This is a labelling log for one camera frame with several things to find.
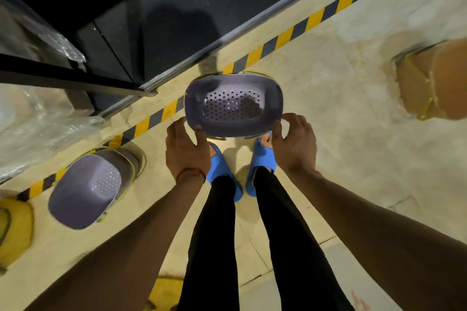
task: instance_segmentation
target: red string bracelet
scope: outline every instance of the red string bracelet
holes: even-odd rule
[[[185,169],[183,169],[182,171],[180,171],[180,173],[177,175],[177,178],[175,179],[175,183],[178,182],[178,178],[180,178],[180,175],[188,170],[192,170],[192,171],[195,171],[197,173],[200,173],[203,178],[204,178],[204,182],[206,182],[206,174],[204,172],[202,172],[200,169],[196,168],[196,167],[187,167]]]

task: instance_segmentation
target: concrete floor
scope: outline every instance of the concrete floor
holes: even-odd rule
[[[221,69],[334,0],[301,0],[217,54]],[[396,95],[391,58],[418,43],[467,36],[467,0],[360,0],[296,38],[250,69],[274,77],[285,111],[305,115],[318,139],[317,168],[327,178],[383,207],[410,201],[402,214],[467,242],[467,120],[417,121]],[[183,95],[199,75],[193,67],[114,116],[99,134],[4,184],[21,191],[57,171],[87,149],[121,133]],[[148,164],[107,219],[83,231],[59,225],[47,211],[50,190],[31,202],[36,214],[33,245],[0,278],[0,309],[24,309],[83,255],[132,222],[174,184],[164,163],[165,131],[184,111],[127,144],[145,152]],[[251,140],[219,143],[240,181],[248,173]],[[280,170],[283,186],[318,242],[333,231]],[[205,184],[180,227],[161,274],[183,276],[191,233],[209,192]],[[272,270],[269,241],[254,198],[237,203],[235,250],[239,285]]]

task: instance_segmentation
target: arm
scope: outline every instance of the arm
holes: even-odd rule
[[[289,134],[277,121],[272,136],[278,165],[382,289],[403,310],[465,309],[467,246],[326,180],[310,124],[294,113],[283,119]]]
[[[183,123],[180,119],[167,129],[166,162],[175,178],[184,168],[207,173],[211,166],[206,133],[196,131],[196,146]],[[142,310],[173,237],[203,183],[196,171],[182,173],[169,193],[79,261],[27,310]]]

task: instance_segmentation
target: leg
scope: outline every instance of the leg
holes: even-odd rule
[[[277,177],[264,167],[254,176],[261,218],[283,310],[353,310],[321,247]]]
[[[196,222],[178,311],[239,310],[234,249],[235,183],[229,176],[212,182]]]

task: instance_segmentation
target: blue slide sandal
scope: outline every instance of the blue slide sandal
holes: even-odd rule
[[[215,178],[218,178],[219,176],[230,176],[232,180],[235,182],[235,187],[236,187],[233,201],[238,202],[240,198],[242,198],[243,196],[242,186],[237,181],[232,171],[230,171],[230,168],[229,166],[227,166],[227,162],[225,161],[224,155],[222,155],[222,152],[217,147],[217,145],[211,142],[209,144],[213,147],[214,150],[216,150],[217,154],[211,158],[211,169],[206,175],[206,180],[211,185],[213,185],[213,181]]]
[[[256,143],[254,144],[253,157],[251,159],[250,164],[250,172],[248,173],[247,182],[245,184],[245,190],[252,197],[256,197],[256,189],[251,183],[251,179],[253,177],[253,173],[256,167],[258,166],[264,166],[268,169],[271,169],[272,172],[276,171],[277,167],[276,159],[274,158],[274,151],[271,148],[267,148],[261,145],[261,137],[259,137],[258,140],[256,140]]]

